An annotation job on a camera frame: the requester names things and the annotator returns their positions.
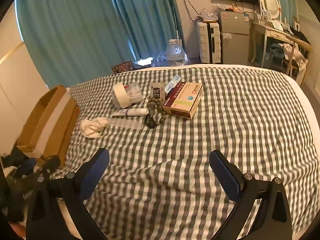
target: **clothes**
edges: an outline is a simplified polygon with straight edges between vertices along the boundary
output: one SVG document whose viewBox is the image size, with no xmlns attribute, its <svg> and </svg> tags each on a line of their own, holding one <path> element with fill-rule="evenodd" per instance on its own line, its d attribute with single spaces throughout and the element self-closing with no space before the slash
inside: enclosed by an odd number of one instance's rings
<svg viewBox="0 0 320 240">
<path fill-rule="evenodd" d="M 277 43 L 273 43 L 270 46 L 270 53 L 272 53 L 276 58 L 284 59 L 283 47 Z"/>
<path fill-rule="evenodd" d="M 289 61 L 291 51 L 292 51 L 292 46 L 288 43 L 279 44 L 279 45 L 283 47 L 285 59 Z M 297 48 L 294 48 L 294 54 L 293 54 L 292 60 L 294 60 L 298 64 L 299 73 L 297 75 L 296 82 L 298 83 L 298 85 L 301 85 L 302 79 L 306 72 L 308 60 L 301 54 L 301 52 Z"/>
<path fill-rule="evenodd" d="M 300 40 L 305 41 L 310 44 L 307 38 L 304 36 L 302 32 L 296 31 L 294 28 L 290 27 L 291 31 L 293 32 L 294 36 L 298 37 Z"/>
</svg>

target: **crumpled tissue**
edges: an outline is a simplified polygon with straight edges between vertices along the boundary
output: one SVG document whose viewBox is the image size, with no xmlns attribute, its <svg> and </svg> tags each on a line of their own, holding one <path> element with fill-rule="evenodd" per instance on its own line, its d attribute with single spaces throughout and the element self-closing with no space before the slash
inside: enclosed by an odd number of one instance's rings
<svg viewBox="0 0 320 240">
<path fill-rule="evenodd" d="M 98 138 L 104 128 L 108 125 L 108 118 L 105 117 L 97 117 L 92 121 L 87 119 L 81 120 L 79 127 L 81 130 L 81 134 L 87 138 Z"/>
</svg>

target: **wall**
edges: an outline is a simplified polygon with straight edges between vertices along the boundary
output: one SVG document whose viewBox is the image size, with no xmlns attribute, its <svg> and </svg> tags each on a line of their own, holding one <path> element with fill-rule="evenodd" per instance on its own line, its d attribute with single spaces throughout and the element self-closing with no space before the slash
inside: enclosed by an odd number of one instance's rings
<svg viewBox="0 0 320 240">
<path fill-rule="evenodd" d="M 191 4 L 195 7 L 198 13 L 204 8 L 210 10 L 213 3 L 232 5 L 235 2 L 231 0 L 190 0 Z M 198 37 L 196 26 L 191 22 L 188 17 L 188 13 L 184 6 L 183 0 L 177 0 L 179 14 L 181 18 L 182 31 L 185 40 L 186 53 L 188 58 L 199 57 Z M 195 19 L 197 13 L 193 10 L 191 5 L 187 2 L 188 9 L 191 14 L 191 18 Z M 237 2 L 237 6 L 242 10 L 242 3 Z M 253 5 L 244 3 L 244 11 L 252 12 Z"/>
<path fill-rule="evenodd" d="M 14 5 L 0 22 L 0 154 L 7 154 L 38 99 L 49 89 L 22 42 Z"/>
<path fill-rule="evenodd" d="M 311 43 L 304 82 L 320 99 L 320 22 L 305 0 L 297 0 L 300 30 Z"/>
</svg>

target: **bed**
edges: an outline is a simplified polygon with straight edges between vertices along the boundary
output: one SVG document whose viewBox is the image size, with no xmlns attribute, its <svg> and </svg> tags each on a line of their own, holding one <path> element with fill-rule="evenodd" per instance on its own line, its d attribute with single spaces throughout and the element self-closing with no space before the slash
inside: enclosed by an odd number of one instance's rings
<svg viewBox="0 0 320 240">
<path fill-rule="evenodd" d="M 91 198 L 89 213 L 110 239 L 211 239 L 233 208 L 209 167 L 219 149 L 243 173 L 282 179 L 292 217 L 293 239 L 319 210 L 320 130 L 312 107 L 290 77 L 240 65 L 150 68 L 100 77 L 70 88 L 81 119 L 110 117 L 112 85 L 138 82 L 146 98 L 150 82 L 174 75 L 201 82 L 204 97 L 192 120 L 169 116 L 143 130 L 106 127 L 97 139 L 75 127 L 62 177 L 104 147 L 110 164 Z M 142 121 L 141 117 L 128 119 Z M 259 201 L 239 237 L 253 223 Z"/>
</svg>

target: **white tube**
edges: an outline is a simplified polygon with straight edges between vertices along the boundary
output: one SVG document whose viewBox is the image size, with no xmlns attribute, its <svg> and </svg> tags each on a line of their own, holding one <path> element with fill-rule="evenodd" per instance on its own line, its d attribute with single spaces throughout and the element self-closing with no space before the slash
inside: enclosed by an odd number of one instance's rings
<svg viewBox="0 0 320 240">
<path fill-rule="evenodd" d="M 177 86 L 177 84 L 181 81 L 181 77 L 175 75 L 172 80 L 170 80 L 164 87 L 164 92 L 169 94 L 169 92 Z"/>
<path fill-rule="evenodd" d="M 112 116 L 146 116 L 148 112 L 146 108 L 123 109 L 114 112 Z"/>
</svg>

